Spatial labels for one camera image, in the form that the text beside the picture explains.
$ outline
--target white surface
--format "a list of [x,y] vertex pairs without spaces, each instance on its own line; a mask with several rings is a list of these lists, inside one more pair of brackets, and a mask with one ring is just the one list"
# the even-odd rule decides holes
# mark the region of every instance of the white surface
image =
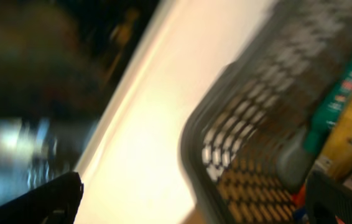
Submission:
[[77,171],[75,223],[180,223],[195,197],[179,161],[183,126],[272,0],[180,0],[157,12]]

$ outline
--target basket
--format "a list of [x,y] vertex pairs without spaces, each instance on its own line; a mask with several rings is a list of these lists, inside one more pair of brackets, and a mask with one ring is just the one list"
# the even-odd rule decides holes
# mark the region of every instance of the basket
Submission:
[[[280,152],[351,58],[352,0],[281,1],[274,8],[182,134],[183,166],[208,223],[294,222],[291,192],[276,172]],[[318,193],[313,198],[327,197]]]

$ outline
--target plastic container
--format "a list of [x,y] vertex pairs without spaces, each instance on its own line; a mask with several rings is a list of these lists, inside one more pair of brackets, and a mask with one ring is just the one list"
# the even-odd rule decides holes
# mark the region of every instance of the plastic container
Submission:
[[[182,134],[183,165],[208,223],[294,222],[296,208],[276,171],[280,152],[302,139],[295,135],[351,59],[352,0],[281,1],[274,8]],[[310,222],[321,223],[316,217],[326,212],[352,221],[351,195],[319,175],[308,180]]]

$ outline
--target red object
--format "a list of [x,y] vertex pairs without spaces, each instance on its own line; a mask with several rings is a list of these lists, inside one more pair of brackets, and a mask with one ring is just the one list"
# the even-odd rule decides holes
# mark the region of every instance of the red object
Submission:
[[297,208],[302,208],[306,204],[306,185],[299,190],[299,193],[292,195],[292,202]]

